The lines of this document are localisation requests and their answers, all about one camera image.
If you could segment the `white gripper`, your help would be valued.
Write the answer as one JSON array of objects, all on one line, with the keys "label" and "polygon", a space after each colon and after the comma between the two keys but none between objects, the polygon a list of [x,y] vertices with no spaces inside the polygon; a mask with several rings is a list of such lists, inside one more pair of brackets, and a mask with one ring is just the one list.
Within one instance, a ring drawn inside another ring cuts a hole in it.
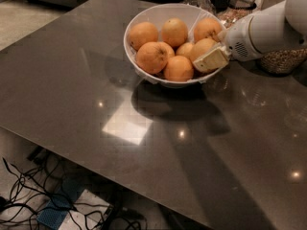
[{"label": "white gripper", "polygon": [[253,45],[250,35],[252,20],[253,16],[248,15],[238,20],[227,30],[220,31],[218,39],[220,42],[223,41],[226,47],[221,45],[214,46],[206,54],[193,61],[194,67],[202,73],[226,67],[229,63],[229,52],[232,58],[238,61],[250,61],[260,58],[262,54]]}]

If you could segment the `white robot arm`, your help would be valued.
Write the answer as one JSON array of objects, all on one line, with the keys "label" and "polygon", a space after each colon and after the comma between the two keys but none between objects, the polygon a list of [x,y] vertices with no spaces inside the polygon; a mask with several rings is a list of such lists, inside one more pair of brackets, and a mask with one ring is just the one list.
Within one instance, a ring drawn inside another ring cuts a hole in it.
[{"label": "white robot arm", "polygon": [[284,0],[237,20],[217,34],[218,41],[197,42],[191,52],[194,67],[212,72],[232,60],[257,59],[270,74],[288,75],[306,60],[307,0]]}]

